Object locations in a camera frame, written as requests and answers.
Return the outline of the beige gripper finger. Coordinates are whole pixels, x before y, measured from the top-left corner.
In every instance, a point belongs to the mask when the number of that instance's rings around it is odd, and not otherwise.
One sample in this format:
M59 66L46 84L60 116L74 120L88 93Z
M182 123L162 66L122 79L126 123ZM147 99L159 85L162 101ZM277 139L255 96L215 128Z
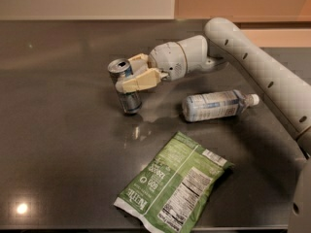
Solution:
M128 59L134 77L145 75L149 71L149 57L144 53L136 54Z
M150 68L145 75L137 77L131 75L122 80L118 80L115 84L115 88L120 93L146 90L156 87L167 76L167 73L160 72L157 68Z

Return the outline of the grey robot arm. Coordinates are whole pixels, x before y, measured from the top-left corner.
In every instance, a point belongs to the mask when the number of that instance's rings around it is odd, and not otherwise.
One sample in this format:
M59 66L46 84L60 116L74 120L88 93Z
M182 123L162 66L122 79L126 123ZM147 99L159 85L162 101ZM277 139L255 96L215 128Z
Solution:
M126 94L193 71L213 72L230 63L249 82L303 153L311 155L311 85L256 46L233 22L214 17L202 35L155 47L130 58L134 73L117 80Z

